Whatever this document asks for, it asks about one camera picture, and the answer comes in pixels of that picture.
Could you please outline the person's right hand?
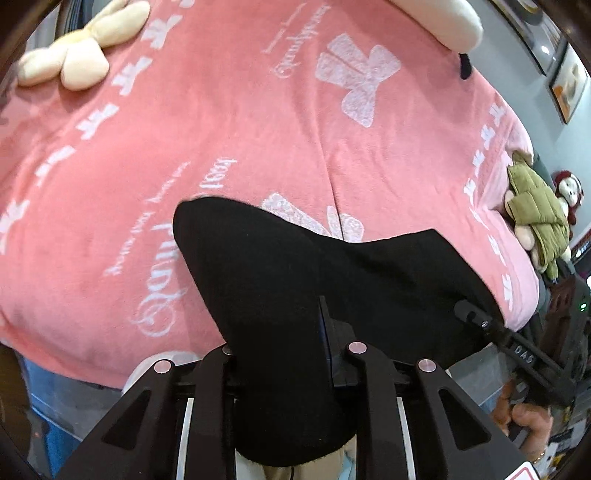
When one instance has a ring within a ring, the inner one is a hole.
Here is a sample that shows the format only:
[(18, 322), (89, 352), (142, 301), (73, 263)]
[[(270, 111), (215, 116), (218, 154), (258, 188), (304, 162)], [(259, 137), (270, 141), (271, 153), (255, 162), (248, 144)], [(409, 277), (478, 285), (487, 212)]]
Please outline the person's right hand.
[(520, 447), (522, 453), (532, 463), (540, 461), (546, 452), (554, 419), (548, 409), (535, 404), (510, 404), (515, 389), (513, 380), (508, 381), (501, 390), (496, 406), (491, 413), (493, 422), (509, 435), (509, 424), (515, 424), (530, 430)]

